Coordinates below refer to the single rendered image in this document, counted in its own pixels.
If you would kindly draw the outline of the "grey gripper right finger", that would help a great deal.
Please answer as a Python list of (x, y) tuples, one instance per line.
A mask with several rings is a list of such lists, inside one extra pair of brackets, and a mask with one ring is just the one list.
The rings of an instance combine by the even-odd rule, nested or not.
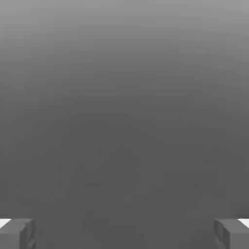
[(215, 219), (217, 249), (249, 249), (249, 218)]

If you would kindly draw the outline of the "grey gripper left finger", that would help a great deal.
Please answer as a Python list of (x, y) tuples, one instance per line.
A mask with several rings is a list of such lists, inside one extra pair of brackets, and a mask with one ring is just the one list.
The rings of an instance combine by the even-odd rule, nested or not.
[(36, 249), (36, 221), (0, 218), (0, 249)]

